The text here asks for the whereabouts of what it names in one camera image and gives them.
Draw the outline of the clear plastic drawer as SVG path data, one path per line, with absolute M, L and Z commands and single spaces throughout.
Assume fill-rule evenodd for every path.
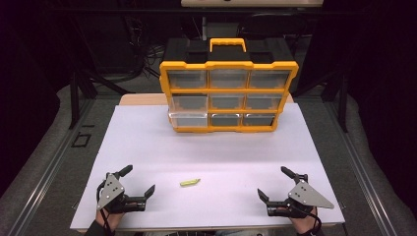
M 175 112 L 206 111 L 208 98 L 205 95 L 174 95 L 171 97 L 169 108 Z
M 208 125 L 208 115 L 201 112 L 170 113 L 169 118 L 172 125 L 176 128 L 206 127 Z

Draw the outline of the set of clear cabinet drawers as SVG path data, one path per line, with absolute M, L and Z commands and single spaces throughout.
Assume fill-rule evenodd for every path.
M 279 116 L 287 70 L 216 69 L 169 71 L 167 80 L 174 95 L 205 95 L 208 98 L 206 127 L 236 130 L 247 127 L 271 128 Z

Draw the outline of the person's left hand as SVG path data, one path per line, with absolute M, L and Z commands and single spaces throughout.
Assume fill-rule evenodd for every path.
M 106 226 L 109 230 L 114 231 L 120 224 L 124 213 L 109 213 L 105 209 L 96 213 L 95 220 Z

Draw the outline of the white table sheet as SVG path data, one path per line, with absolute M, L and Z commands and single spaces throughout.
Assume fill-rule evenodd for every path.
M 152 185 L 143 212 L 130 212 L 123 231 L 276 227 L 284 217 L 270 217 L 257 190 L 283 201 L 293 181 L 281 166 L 309 176 L 310 184 L 331 203 L 335 194 L 299 106 L 285 106 L 271 133 L 177 133 L 164 105 L 116 107 L 71 227 L 85 230 L 94 219 L 96 188 L 106 173 L 127 165 L 121 178 L 129 196 Z M 198 179 L 194 186 L 180 182 Z

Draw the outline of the yellow and black storage cabinet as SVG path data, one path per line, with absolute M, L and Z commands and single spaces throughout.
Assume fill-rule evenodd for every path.
M 292 80 L 298 73 L 298 63 L 292 56 L 286 42 L 282 38 L 267 38 L 249 40 L 243 38 L 211 38 L 207 41 L 172 38 L 168 41 L 163 59 L 159 66 L 160 85 L 166 95 L 168 109 L 171 98 L 167 73 L 169 71 L 196 71 L 216 69 L 244 69 L 244 70 L 287 70 L 289 79 L 284 89 L 283 103 L 279 108 L 279 115 L 289 95 Z M 276 123 L 268 127 L 243 127 L 236 130 L 212 128 L 175 128 L 177 132 L 272 132 L 277 128 Z

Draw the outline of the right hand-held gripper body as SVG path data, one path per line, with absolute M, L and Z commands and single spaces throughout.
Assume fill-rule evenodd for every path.
M 287 173 L 287 176 L 295 182 L 295 187 L 284 201 L 274 202 L 267 198 L 268 216 L 305 218 L 314 207 L 334 208 L 333 203 L 308 183 L 307 174 Z

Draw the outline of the black metal stand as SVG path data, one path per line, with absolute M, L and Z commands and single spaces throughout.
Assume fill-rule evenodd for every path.
M 328 80 L 322 93 L 323 101 L 334 101 L 338 97 L 337 122 L 343 132 L 347 133 L 346 105 L 347 105 L 348 78 L 344 74 L 334 74 Z
M 97 96 L 97 91 L 91 81 L 91 72 L 82 70 L 81 72 L 74 72 L 70 80 L 70 96 L 71 96 L 71 124 L 69 129 L 73 129 L 80 120 L 80 97 L 81 92 L 85 98 L 94 99 Z

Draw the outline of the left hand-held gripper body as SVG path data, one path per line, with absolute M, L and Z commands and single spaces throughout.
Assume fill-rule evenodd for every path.
M 97 189 L 97 210 L 106 210 L 109 213 L 125 213 L 146 210 L 146 197 L 129 197 L 120 182 L 126 172 L 108 173 L 106 179 Z

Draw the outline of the person's right hand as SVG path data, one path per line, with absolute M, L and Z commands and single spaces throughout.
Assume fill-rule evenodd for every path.
M 290 221 L 297 233 L 305 233 L 318 225 L 318 221 L 314 218 L 315 215 L 317 215 L 317 209 L 313 208 L 310 215 L 305 218 L 290 218 Z

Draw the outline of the aluminium floor rail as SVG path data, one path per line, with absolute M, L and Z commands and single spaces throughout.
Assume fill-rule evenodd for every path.
M 94 104 L 94 99 L 85 99 L 79 109 L 78 121 L 71 126 L 71 105 L 66 101 L 61 104 L 53 124 L 1 199 L 11 213 L 5 236 L 24 234 Z
M 325 107 L 328 111 L 329 116 L 331 117 L 332 123 L 336 126 L 337 132 L 343 140 L 344 146 L 347 148 L 349 154 L 349 163 L 361 187 L 361 190 L 373 214 L 373 217 L 380 228 L 380 232 L 383 236 L 398 236 L 390 218 L 387 215 L 386 208 L 383 206 L 380 196 L 378 195 L 371 181 L 371 178 L 366 172 L 365 166 L 360 159 L 360 155 L 357 152 L 356 147 L 352 143 L 349 134 L 345 133 L 339 125 L 337 118 L 337 110 L 335 106 L 332 102 L 330 102 L 326 103 Z

